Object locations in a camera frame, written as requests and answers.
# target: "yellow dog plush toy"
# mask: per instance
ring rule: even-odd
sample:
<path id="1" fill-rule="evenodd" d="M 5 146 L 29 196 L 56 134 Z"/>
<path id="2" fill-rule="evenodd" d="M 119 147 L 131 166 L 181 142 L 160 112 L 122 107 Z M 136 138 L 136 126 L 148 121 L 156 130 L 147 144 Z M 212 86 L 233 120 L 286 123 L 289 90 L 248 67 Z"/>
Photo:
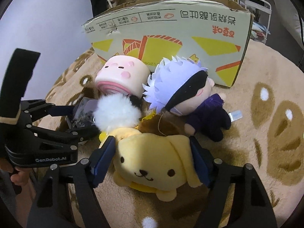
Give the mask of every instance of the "yellow dog plush toy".
<path id="1" fill-rule="evenodd" d="M 114 181 L 142 192 L 156 193 L 162 201 L 172 201 L 176 189 L 186 182 L 201 185 L 195 172 L 189 138 L 159 136 L 134 128 L 117 128 L 108 133 L 116 139 L 113 159 Z M 102 138 L 101 147 L 106 138 Z"/>

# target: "toy eye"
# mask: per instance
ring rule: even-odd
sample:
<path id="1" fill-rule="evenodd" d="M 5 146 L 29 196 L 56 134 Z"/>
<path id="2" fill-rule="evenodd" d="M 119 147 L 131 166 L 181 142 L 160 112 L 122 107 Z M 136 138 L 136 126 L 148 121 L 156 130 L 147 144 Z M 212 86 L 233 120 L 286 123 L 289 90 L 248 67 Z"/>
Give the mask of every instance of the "toy eye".
<path id="1" fill-rule="evenodd" d="M 175 175 L 175 171 L 173 169 L 168 170 L 167 174 L 168 174 L 168 176 L 172 177 Z"/>

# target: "brown blanket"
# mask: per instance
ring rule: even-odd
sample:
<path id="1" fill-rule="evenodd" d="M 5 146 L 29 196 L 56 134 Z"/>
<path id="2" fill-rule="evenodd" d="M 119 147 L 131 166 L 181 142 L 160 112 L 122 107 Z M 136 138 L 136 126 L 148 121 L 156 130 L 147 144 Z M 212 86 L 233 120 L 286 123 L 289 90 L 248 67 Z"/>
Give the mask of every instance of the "brown blanket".
<path id="1" fill-rule="evenodd" d="M 94 78 L 102 64 L 93 49 L 82 54 L 60 78 L 46 97 L 57 105 L 74 105 L 82 97 L 98 98 Z M 243 118 L 233 122 L 223 141 L 214 143 L 197 134 L 202 147 L 229 164 L 251 163 L 258 172 L 281 225 L 304 194 L 304 75 L 288 59 L 262 43 L 250 40 L 236 82 L 231 88 L 215 87 L 227 95 L 224 108 L 241 110 Z M 170 114 L 165 119 L 182 121 Z M 45 117 L 40 126 L 65 129 L 61 118 Z M 79 159 L 87 158 L 99 146 L 95 138 L 79 146 Z M 192 228 L 206 204 L 205 186 L 177 189 L 175 200 L 165 203 L 155 195 L 115 185 L 113 166 L 95 193 L 112 228 Z M 69 186 L 77 224 L 83 222 L 73 185 Z M 223 213 L 226 224 L 231 210 L 232 188 Z"/>

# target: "human hand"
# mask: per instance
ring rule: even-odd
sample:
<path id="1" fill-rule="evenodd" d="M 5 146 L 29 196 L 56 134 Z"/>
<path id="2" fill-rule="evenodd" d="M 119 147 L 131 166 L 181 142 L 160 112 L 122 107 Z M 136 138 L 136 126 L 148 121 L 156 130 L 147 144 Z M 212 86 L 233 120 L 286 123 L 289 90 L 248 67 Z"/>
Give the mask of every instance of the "human hand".
<path id="1" fill-rule="evenodd" d="M 9 173 L 13 173 L 14 168 L 13 166 L 7 161 L 5 158 L 0 158 L 0 169 L 7 171 Z M 18 171 L 17 174 L 13 174 L 11 176 L 11 181 L 18 186 L 25 186 L 29 181 L 29 173 L 31 171 L 30 168 L 22 169 L 20 167 L 15 167 Z"/>

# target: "doll with black blindfold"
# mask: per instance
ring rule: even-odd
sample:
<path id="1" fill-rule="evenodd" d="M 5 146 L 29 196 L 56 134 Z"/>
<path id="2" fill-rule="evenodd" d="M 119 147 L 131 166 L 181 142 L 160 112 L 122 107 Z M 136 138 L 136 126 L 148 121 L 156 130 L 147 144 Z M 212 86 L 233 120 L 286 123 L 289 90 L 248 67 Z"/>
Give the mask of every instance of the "doll with black blindfold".
<path id="1" fill-rule="evenodd" d="M 194 135 L 201 132 L 211 140 L 223 139 L 221 128 L 229 129 L 231 120 L 223 109 L 225 94 L 211 95 L 214 81 L 208 78 L 207 68 L 191 59 L 164 58 L 143 85 L 144 99 L 151 103 L 150 109 L 162 108 L 177 115 L 188 115 L 185 132 Z"/>

